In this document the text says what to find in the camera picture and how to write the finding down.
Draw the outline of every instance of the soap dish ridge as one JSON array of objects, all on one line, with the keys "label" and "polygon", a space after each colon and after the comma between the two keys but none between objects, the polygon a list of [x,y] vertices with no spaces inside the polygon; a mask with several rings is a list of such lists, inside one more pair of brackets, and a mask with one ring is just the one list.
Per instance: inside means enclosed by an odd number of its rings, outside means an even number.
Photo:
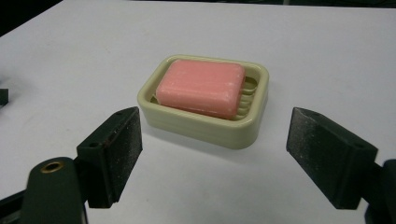
[{"label": "soap dish ridge", "polygon": [[[246,78],[241,90],[237,115],[218,119],[159,105],[155,91],[170,64],[176,60],[198,60],[220,63],[239,63]],[[179,133],[219,146],[239,149],[250,146],[257,138],[262,112],[268,97],[268,71],[260,64],[218,58],[174,55],[163,60],[137,95],[148,124],[169,132]]]}]

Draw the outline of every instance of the bar of soap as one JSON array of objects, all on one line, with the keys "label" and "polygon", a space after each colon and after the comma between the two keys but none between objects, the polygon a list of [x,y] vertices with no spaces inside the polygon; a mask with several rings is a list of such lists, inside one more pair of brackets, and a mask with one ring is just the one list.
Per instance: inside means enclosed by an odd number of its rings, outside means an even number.
[{"label": "bar of soap", "polygon": [[156,90],[160,105],[221,119],[236,115],[245,69],[239,63],[176,60]]}]

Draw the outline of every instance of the table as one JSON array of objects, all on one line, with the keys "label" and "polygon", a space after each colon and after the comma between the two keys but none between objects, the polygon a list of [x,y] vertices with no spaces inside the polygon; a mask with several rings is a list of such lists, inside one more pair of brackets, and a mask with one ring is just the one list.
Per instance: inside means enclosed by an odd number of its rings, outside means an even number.
[{"label": "table", "polygon": [[119,203],[90,223],[364,223],[336,210],[286,151],[291,110],[318,111],[396,158],[396,10],[64,0],[0,38],[0,198],[29,171],[137,105],[173,54],[260,63],[269,100],[256,142],[217,147],[147,125]]}]

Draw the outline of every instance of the white table surface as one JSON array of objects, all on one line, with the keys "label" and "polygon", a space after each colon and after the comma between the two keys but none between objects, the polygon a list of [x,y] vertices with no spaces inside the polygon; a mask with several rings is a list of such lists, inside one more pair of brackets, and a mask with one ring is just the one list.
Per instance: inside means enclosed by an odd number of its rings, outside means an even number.
[{"label": "white table surface", "polygon": [[30,170],[137,105],[173,54],[260,63],[269,100],[257,141],[230,150],[148,126],[144,150],[90,223],[364,223],[336,210],[286,151],[291,110],[318,111],[396,158],[396,9],[73,1],[0,37],[0,198]]}]

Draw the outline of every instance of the soap dish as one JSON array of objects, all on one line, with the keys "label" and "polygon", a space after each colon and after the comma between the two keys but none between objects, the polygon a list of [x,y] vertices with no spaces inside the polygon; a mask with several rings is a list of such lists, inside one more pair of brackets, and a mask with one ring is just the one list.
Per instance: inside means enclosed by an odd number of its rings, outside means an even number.
[{"label": "soap dish", "polygon": [[[238,106],[238,113],[233,119],[218,119],[158,104],[155,98],[155,91],[170,64],[179,59],[239,63],[244,66],[245,83]],[[165,59],[157,67],[137,94],[137,102],[148,124],[152,127],[186,135],[215,145],[240,149],[250,146],[257,138],[262,112],[268,98],[268,80],[268,71],[257,63],[174,55]]]}]

